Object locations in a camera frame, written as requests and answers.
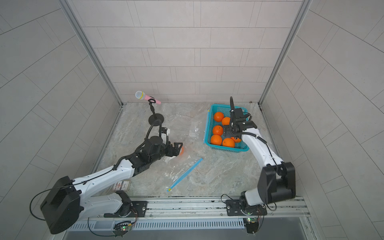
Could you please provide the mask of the right green circuit board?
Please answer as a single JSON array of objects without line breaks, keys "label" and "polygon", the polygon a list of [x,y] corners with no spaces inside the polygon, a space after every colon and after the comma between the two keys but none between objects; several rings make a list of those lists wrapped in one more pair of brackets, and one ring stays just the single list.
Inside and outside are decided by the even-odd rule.
[{"label": "right green circuit board", "polygon": [[244,226],[247,234],[255,235],[261,227],[261,218],[246,218],[244,219]]}]

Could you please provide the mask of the green circuit board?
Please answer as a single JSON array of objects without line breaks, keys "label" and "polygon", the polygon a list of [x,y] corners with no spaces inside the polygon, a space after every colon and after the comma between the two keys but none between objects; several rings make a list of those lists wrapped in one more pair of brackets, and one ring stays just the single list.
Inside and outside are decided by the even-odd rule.
[{"label": "green circuit board", "polygon": [[244,219],[244,226],[247,234],[255,235],[261,227],[261,218],[246,218]]},{"label": "green circuit board", "polygon": [[113,228],[113,233],[115,236],[123,237],[126,233],[131,231],[133,228],[133,225],[131,221],[124,221],[117,223]]}]

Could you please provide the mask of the clear zip-top bag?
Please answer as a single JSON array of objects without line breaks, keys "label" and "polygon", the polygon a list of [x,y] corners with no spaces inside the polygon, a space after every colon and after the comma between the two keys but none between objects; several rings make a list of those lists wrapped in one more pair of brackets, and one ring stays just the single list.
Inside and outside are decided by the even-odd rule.
[{"label": "clear zip-top bag", "polygon": [[190,141],[204,143],[209,113],[210,111],[206,110],[183,120],[180,127],[181,136]]},{"label": "clear zip-top bag", "polygon": [[182,156],[163,157],[151,165],[146,172],[147,178],[156,186],[160,186],[162,191],[171,192],[202,161],[203,158],[199,157],[196,151],[185,148]]}]

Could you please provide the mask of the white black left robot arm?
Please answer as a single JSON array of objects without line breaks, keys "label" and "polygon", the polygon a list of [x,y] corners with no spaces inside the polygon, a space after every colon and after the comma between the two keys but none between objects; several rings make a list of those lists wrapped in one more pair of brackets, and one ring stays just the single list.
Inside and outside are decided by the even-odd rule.
[{"label": "white black left robot arm", "polygon": [[73,180],[68,176],[60,178],[46,190],[47,196],[40,205],[50,233],[59,234],[78,220],[97,215],[129,215],[132,201],[127,193],[116,191],[107,196],[97,196],[97,193],[139,175],[163,157],[179,156],[182,147],[183,143],[171,144],[169,130],[160,126],[156,136],[146,135],[132,154],[121,157],[113,166]]}]

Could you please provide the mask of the black microphone stand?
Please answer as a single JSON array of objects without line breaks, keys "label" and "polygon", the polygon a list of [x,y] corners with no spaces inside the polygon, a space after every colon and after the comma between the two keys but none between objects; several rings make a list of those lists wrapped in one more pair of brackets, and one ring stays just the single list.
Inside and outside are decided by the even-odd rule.
[{"label": "black microphone stand", "polygon": [[152,115],[149,117],[149,124],[153,126],[160,126],[164,122],[164,116],[155,112],[153,104],[156,104],[157,101],[154,98],[149,98],[148,102],[152,112]]}]

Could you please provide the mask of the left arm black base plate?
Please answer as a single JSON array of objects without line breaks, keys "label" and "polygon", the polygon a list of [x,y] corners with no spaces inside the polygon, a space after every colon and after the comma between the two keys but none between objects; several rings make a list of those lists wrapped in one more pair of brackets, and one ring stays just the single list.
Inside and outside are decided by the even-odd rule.
[{"label": "left arm black base plate", "polygon": [[104,218],[143,218],[146,214],[148,201],[133,201],[130,204],[123,203],[116,213],[104,214]]}]

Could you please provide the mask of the small printed card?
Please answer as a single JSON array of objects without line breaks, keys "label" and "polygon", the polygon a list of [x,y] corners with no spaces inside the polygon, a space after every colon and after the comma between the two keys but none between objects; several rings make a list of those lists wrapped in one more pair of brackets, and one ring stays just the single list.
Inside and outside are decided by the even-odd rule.
[{"label": "small printed card", "polygon": [[117,191],[128,192],[130,187],[131,187],[131,183],[132,183],[131,180],[118,181],[117,183],[115,183],[113,185],[112,191],[113,192],[117,192]]}]

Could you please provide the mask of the teal plastic perforated basket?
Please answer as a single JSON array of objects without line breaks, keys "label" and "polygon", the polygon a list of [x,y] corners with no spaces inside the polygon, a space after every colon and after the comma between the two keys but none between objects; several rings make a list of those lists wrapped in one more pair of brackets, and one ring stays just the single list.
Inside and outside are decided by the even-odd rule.
[{"label": "teal plastic perforated basket", "polygon": [[215,150],[227,151],[227,152],[247,152],[250,148],[243,142],[235,143],[234,148],[226,147],[226,146],[218,146],[211,144],[211,137],[214,135],[213,129],[215,126],[221,126],[223,128],[223,134],[221,135],[222,140],[226,138],[230,138],[230,130],[229,126],[224,126],[222,122],[217,122],[215,120],[214,115],[216,113],[222,113],[224,117],[230,117],[230,105],[221,105],[221,104],[213,104],[211,105],[208,113],[207,113],[207,121],[204,135],[204,143],[208,145],[210,148]]}]

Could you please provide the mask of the left green circuit board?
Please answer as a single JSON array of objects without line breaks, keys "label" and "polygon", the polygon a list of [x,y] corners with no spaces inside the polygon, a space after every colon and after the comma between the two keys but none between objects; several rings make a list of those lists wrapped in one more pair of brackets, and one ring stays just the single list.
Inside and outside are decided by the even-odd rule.
[{"label": "left green circuit board", "polygon": [[123,237],[126,233],[131,231],[133,228],[133,225],[131,221],[124,221],[117,223],[113,228],[113,233],[115,236]]}]

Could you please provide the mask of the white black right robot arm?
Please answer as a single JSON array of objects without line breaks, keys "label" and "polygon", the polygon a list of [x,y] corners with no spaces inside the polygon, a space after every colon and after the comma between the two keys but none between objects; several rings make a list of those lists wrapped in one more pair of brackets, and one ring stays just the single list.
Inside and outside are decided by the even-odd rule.
[{"label": "white black right robot arm", "polygon": [[295,198],[294,165],[284,162],[274,153],[252,121],[252,115],[244,113],[241,108],[236,108],[233,97],[230,97],[228,130],[231,137],[240,138],[249,147],[261,168],[258,186],[241,193],[239,199],[241,211],[245,215],[257,212],[262,214],[260,210],[262,205],[268,208],[271,204]]}]

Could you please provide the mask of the aluminium mounting rail frame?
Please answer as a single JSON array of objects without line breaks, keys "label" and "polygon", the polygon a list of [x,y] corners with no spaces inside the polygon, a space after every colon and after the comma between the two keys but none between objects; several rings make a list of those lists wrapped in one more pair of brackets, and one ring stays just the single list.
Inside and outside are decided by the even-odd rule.
[{"label": "aluminium mounting rail frame", "polygon": [[[297,197],[277,203],[265,216],[228,216],[223,197],[136,197],[148,201],[143,218],[104,218],[97,215],[75,223],[59,240],[314,240],[316,232],[305,200]],[[246,218],[261,218],[260,230],[247,234]],[[117,223],[131,221],[133,228],[115,236]]]}]

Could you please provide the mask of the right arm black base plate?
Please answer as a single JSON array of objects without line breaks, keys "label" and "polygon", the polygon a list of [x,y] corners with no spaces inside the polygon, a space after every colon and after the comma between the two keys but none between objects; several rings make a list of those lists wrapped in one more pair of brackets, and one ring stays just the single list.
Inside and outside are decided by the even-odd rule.
[{"label": "right arm black base plate", "polygon": [[228,216],[265,216],[267,210],[262,205],[249,206],[245,200],[225,200]]}]

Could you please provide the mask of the pink toy microphone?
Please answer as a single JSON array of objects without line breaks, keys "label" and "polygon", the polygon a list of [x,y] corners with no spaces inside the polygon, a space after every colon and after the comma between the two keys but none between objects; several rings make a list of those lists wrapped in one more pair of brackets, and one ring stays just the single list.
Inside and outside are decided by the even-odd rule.
[{"label": "pink toy microphone", "polygon": [[161,104],[161,101],[156,100],[154,97],[145,94],[143,91],[137,91],[137,92],[135,93],[135,97],[136,97],[137,99],[139,99],[139,100],[146,100],[146,101],[148,101],[149,103],[155,103],[155,104],[158,104],[158,105]]}]

